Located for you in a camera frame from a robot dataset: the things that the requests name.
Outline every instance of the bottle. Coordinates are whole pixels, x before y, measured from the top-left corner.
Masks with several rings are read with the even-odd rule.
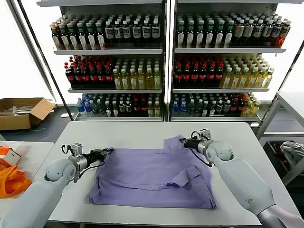
[[[146,78],[146,89],[154,88],[154,79],[152,74],[152,69],[147,68],[147,78]]]
[[[224,88],[224,89],[229,87],[231,71],[232,71],[232,68],[228,67],[227,70],[226,70],[226,73],[223,76],[223,79],[221,81],[221,87]]]
[[[223,39],[223,34],[224,34],[224,20],[219,20],[218,21],[218,30],[216,31],[215,37],[214,37],[214,47],[219,48],[222,46],[222,39]]]
[[[229,113],[229,110],[230,110],[230,106],[231,106],[231,101],[230,100],[227,100],[225,103],[224,103],[224,106],[223,106],[223,115],[224,116],[227,116],[228,113]]]
[[[182,48],[184,43],[184,24],[185,22],[183,20],[179,21],[179,27],[177,30],[177,48]]]
[[[187,115],[186,101],[182,101],[180,106],[180,116],[186,116],[186,115]]]
[[[270,84],[270,81],[272,79],[272,74],[274,72],[274,68],[270,68],[268,73],[267,73],[267,77],[265,78],[265,81],[263,82],[263,88],[267,89],[269,84]]]
[[[69,39],[69,36],[67,34],[67,31],[66,31],[66,27],[64,25],[64,23],[60,23],[59,24],[59,28],[60,28],[60,32],[61,32],[61,40],[65,46],[65,50],[72,50],[72,42],[71,40]]]
[[[251,108],[251,111],[250,111],[250,114],[249,114],[250,117],[254,117],[254,116],[257,115],[257,112],[260,109],[259,108],[260,104],[261,104],[260,101],[256,101],[256,103],[254,104],[254,106]]]
[[[196,48],[201,48],[203,38],[204,38],[204,21],[199,20],[198,30],[196,33],[196,42],[195,42]]]
[[[230,42],[232,39],[232,31],[233,31],[233,25],[234,25],[234,21],[233,20],[229,20],[228,21],[228,26],[227,26],[227,31],[225,34],[225,41],[224,41],[224,48],[228,48],[230,46]]]
[[[233,37],[232,37],[232,42],[234,44],[233,46],[240,46],[244,28],[245,28],[245,25],[244,25],[243,19],[239,20],[239,23],[237,23],[234,26],[234,32],[233,32]]]
[[[207,29],[207,32],[206,32],[205,48],[210,48],[212,46],[213,25],[214,25],[214,21],[213,20],[209,20],[209,22],[208,22],[208,29]]]
[[[254,28],[253,22],[254,21],[250,19],[249,22],[245,25],[243,37],[241,39],[242,46],[249,46],[250,37]]]
[[[210,117],[214,116],[216,106],[217,106],[217,102],[213,100],[210,107],[210,114],[209,114]]]
[[[193,115],[194,106],[195,106],[194,99],[191,99],[190,104],[188,105],[188,108],[187,108],[187,116],[192,116]]]
[[[269,42],[268,40],[269,40],[270,34],[274,28],[274,26],[272,24],[273,22],[274,22],[273,20],[269,20],[268,23],[266,25],[264,25],[263,32],[262,32],[262,35],[260,38],[261,44],[263,46],[271,45],[271,42]]]
[[[192,47],[192,43],[193,43],[193,29],[194,29],[194,21],[193,20],[189,20],[188,22],[188,30],[187,30],[187,48],[191,48]]]
[[[122,82],[123,82],[123,89],[130,89],[131,88],[131,82],[127,75],[126,69],[122,69]]]
[[[241,113],[242,117],[248,117],[250,112],[251,112],[251,105],[252,105],[252,101],[248,101],[246,107],[244,108],[244,110]]]
[[[256,79],[256,82],[254,83],[253,87],[254,88],[261,88],[262,87],[262,84],[265,80],[265,75],[266,74],[266,67],[262,67],[262,69],[260,70],[260,73],[259,73],[259,76],[257,77]]]
[[[237,83],[237,88],[243,89],[245,87],[245,83],[246,83],[247,76],[248,76],[248,71],[249,71],[248,67],[243,68],[243,72]]]

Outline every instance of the bottle label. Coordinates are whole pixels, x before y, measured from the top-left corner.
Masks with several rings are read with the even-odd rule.
[[[205,48],[209,48],[210,47],[211,42],[212,42],[212,37],[213,37],[212,33],[207,34]]]
[[[123,27],[123,38],[125,38],[125,39],[131,38],[130,27]]]
[[[121,39],[123,37],[123,30],[122,30],[121,27],[114,28],[114,33],[115,33],[115,38],[116,39]]]
[[[114,109],[113,113],[114,113],[114,117],[118,117],[118,110],[117,109]]]
[[[187,35],[187,48],[192,47],[192,42],[193,42],[193,33],[189,33]]]
[[[123,81],[123,86],[124,86],[123,88],[124,89],[128,89],[128,80],[127,79],[123,79],[122,81]]]
[[[246,82],[246,78],[245,77],[241,78],[238,87],[240,89],[244,88],[245,82]]]
[[[148,116],[153,117],[153,110],[150,110],[150,109],[148,110]]]
[[[206,79],[206,75],[199,75],[199,79],[200,80],[205,80]]]
[[[257,83],[256,83],[255,88],[261,88],[263,82],[264,82],[264,78],[259,78],[259,79],[257,80]]]
[[[78,48],[76,37],[75,36],[70,36],[70,40],[72,42],[74,50],[78,50],[79,48]]]
[[[159,26],[152,27],[152,37],[159,38],[161,36],[161,29]]]
[[[192,80],[197,80],[199,78],[199,75],[191,75]]]
[[[83,50],[87,50],[86,38],[84,36],[79,36],[80,43]]]
[[[234,36],[241,37],[243,35],[243,32],[244,32],[244,26],[236,25],[234,29]]]
[[[95,43],[95,38],[92,35],[89,35],[88,38],[89,38],[89,41],[90,41],[91,49],[92,50],[97,50],[97,46],[96,46],[96,43]]]
[[[236,77],[236,78],[233,79],[231,88],[235,89],[237,87],[237,84],[238,84],[238,77]]]
[[[97,38],[98,38],[98,42],[99,42],[99,45],[100,45],[100,49],[102,49],[102,50],[105,49],[104,36],[98,35]]]
[[[177,39],[177,48],[182,48],[183,42],[184,42],[184,34],[180,33]]]
[[[263,32],[262,32],[262,36],[263,37],[269,37],[273,28],[274,28],[273,26],[271,26],[271,27],[270,26],[265,26],[264,29],[263,29]]]
[[[207,79],[208,80],[213,80],[213,78],[214,78],[214,75],[207,74]]]
[[[120,86],[120,81],[119,81],[119,79],[115,79],[114,82],[115,82],[116,89],[121,89],[121,88],[122,88],[122,87]]]
[[[262,32],[262,26],[255,26],[253,28],[252,36],[253,37],[260,37],[261,32]]]
[[[271,32],[271,37],[278,37],[280,35],[282,27],[281,26],[274,26]]]
[[[253,26],[245,26],[243,36],[251,37],[252,31],[253,31]]]
[[[143,81],[143,79],[138,79],[138,87],[139,87],[139,89],[144,89],[144,81]]]
[[[201,47],[201,43],[203,41],[203,37],[204,37],[204,34],[202,33],[199,33],[196,37],[196,48],[200,48]]]
[[[280,37],[285,38],[290,30],[290,27],[282,27]]]
[[[150,38],[151,37],[151,27],[143,27],[142,28],[142,36],[144,38]]]
[[[60,50],[60,43],[59,43],[58,37],[52,37],[52,38],[53,38],[53,41],[55,43],[57,50]]]
[[[111,117],[111,110],[106,110],[106,115],[107,115],[108,117]]]
[[[113,39],[114,38],[113,28],[105,28],[105,36],[108,39]]]
[[[208,111],[207,109],[204,109],[204,110],[203,110],[202,117],[205,117],[205,116],[207,115],[207,111]]]
[[[224,48],[228,48],[231,42],[232,38],[232,33],[227,33],[226,38],[225,38],[225,43],[224,43]]]
[[[212,117],[214,115],[214,113],[215,113],[215,109],[211,109],[209,116]]]
[[[252,78],[250,79],[248,88],[253,88],[253,85],[254,85],[255,81],[256,81],[256,77],[252,77]]]
[[[131,86],[132,86],[132,89],[137,89],[137,86],[136,86],[136,79],[131,78]]]
[[[222,39],[223,39],[223,33],[218,33],[217,34],[217,39],[215,41],[215,48],[219,48],[220,44],[222,43]]]
[[[133,27],[133,36],[134,38],[141,38],[142,32],[140,27]]]
[[[225,78],[223,88],[228,88],[229,82],[230,82],[230,78],[229,77]]]
[[[70,44],[68,43],[67,37],[66,36],[62,36],[61,39],[62,39],[62,41],[63,41],[63,43],[64,43],[64,45],[66,47],[66,50],[70,50],[71,47],[70,47]]]

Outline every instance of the shelf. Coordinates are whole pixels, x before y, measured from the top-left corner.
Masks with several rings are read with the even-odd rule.
[[[84,94],[161,94],[161,89],[72,89],[69,93],[84,93]]]
[[[176,48],[175,53],[283,53],[286,49],[282,48]]]
[[[303,0],[178,0],[178,3],[294,3],[301,4]]]
[[[108,49],[54,51],[56,55],[160,55],[162,49]]]
[[[267,92],[269,89],[173,89],[173,93],[245,93],[245,92]]]
[[[161,117],[77,117],[76,121],[121,121],[121,122],[134,122],[134,121],[145,121],[145,122],[156,122],[162,121]]]
[[[40,7],[51,6],[92,6],[92,5],[121,5],[121,4],[156,4],[162,0],[43,0],[38,1]]]
[[[257,117],[171,117],[177,122],[260,122]]]

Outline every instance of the orange object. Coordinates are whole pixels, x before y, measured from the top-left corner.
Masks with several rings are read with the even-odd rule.
[[[9,198],[26,190],[31,181],[25,173],[18,171],[18,166],[11,166],[6,169],[0,166],[0,198]]]

